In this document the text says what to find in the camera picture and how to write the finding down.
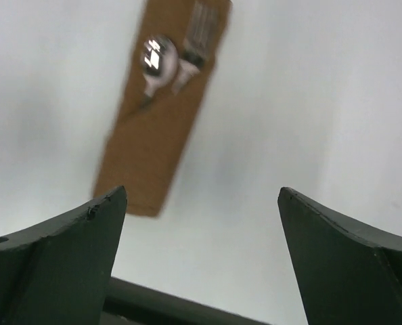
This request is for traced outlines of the silver ornate spoon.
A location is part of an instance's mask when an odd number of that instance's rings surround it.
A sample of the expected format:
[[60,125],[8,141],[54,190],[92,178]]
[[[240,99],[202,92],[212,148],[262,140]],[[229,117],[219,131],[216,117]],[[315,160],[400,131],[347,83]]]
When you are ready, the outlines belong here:
[[165,35],[152,35],[143,44],[141,66],[146,81],[140,108],[146,108],[155,92],[168,85],[177,71],[179,54]]

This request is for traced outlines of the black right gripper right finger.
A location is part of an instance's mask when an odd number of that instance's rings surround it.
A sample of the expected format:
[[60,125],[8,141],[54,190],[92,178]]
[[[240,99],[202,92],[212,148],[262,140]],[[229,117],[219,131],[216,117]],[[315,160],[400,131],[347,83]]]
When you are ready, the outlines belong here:
[[282,188],[282,226],[309,324],[402,324],[402,237]]

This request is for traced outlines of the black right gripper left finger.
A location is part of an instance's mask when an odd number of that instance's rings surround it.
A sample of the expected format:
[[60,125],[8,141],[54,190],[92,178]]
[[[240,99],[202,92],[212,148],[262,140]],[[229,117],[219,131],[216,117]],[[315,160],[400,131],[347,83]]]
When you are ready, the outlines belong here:
[[98,324],[126,207],[119,186],[0,236],[0,324]]

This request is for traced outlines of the brown cloth napkin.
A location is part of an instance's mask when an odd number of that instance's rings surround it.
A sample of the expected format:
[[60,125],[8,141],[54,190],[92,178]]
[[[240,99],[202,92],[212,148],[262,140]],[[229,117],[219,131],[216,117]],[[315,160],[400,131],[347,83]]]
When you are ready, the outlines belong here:
[[146,81],[140,62],[144,42],[152,35],[167,36],[179,57],[196,1],[147,1],[133,45],[127,82],[114,128],[104,148],[92,195],[116,186],[127,191],[127,212],[155,217],[161,211],[187,139],[202,105],[216,64],[217,50],[227,28],[231,1],[203,1],[219,13],[208,62],[177,95],[171,82],[158,89],[146,108],[140,108]]

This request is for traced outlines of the silver fork wooden handle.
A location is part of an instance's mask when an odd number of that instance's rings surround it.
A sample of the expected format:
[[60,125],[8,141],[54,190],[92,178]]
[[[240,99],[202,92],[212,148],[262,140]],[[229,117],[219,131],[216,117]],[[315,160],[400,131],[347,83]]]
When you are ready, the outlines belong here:
[[179,72],[172,86],[177,95],[195,76],[200,74],[208,62],[213,48],[214,36],[219,21],[218,10],[196,1],[189,20],[183,51],[179,57]]

